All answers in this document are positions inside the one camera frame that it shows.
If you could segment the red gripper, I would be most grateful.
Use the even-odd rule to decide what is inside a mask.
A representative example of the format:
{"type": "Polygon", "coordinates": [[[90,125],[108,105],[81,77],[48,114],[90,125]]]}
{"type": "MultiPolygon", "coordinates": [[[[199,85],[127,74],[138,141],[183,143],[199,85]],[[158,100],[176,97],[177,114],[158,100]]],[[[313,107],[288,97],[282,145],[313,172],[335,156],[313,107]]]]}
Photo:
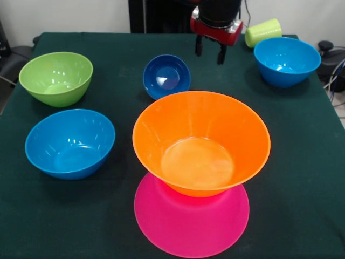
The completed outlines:
{"type": "Polygon", "coordinates": [[[226,57],[227,46],[233,46],[239,39],[244,23],[240,19],[234,20],[230,26],[225,28],[213,28],[204,24],[199,18],[199,8],[195,7],[190,18],[191,31],[197,34],[195,43],[195,54],[200,57],[203,51],[202,36],[217,41],[220,45],[220,52],[217,57],[217,64],[223,65],[226,57]]]}

